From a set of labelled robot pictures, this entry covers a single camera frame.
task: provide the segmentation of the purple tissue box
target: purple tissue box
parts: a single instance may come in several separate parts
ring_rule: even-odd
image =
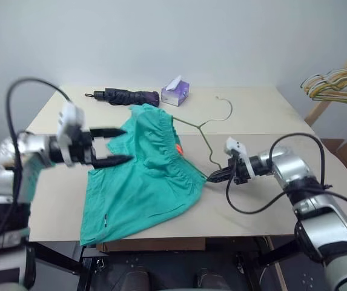
[[[175,106],[180,106],[190,92],[190,83],[180,81],[175,89],[161,89],[161,101]]]

